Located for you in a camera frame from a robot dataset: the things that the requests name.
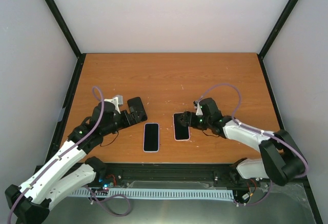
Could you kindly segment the black phone case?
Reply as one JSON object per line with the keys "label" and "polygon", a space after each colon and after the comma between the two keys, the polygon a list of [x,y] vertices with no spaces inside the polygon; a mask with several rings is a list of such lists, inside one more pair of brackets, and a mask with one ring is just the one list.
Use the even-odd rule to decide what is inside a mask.
{"label": "black phone case", "polygon": [[145,108],[140,97],[134,97],[127,101],[130,114],[136,121],[143,122],[148,119]]}

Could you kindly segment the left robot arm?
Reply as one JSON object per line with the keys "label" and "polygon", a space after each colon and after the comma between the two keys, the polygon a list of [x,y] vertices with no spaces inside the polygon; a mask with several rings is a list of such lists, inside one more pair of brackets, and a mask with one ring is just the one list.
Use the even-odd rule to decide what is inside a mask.
{"label": "left robot arm", "polygon": [[99,146],[105,136],[147,120],[139,97],[128,100],[128,110],[121,111],[119,105],[114,98],[101,101],[33,176],[5,190],[10,209],[8,223],[13,215],[23,223],[43,223],[50,211],[73,191],[106,180],[107,165],[95,156],[75,171],[70,169]]}

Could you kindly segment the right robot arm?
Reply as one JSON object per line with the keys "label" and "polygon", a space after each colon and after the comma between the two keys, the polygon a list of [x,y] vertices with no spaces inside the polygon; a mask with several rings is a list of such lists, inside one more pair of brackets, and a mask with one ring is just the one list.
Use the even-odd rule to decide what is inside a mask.
{"label": "right robot arm", "polygon": [[212,98],[194,103],[195,112],[185,111],[177,117],[184,127],[211,132],[224,139],[235,140],[260,153],[259,159],[241,159],[235,163],[231,178],[265,178],[284,186],[304,177],[309,166],[296,143],[285,130],[260,130],[229,116],[222,115]]}

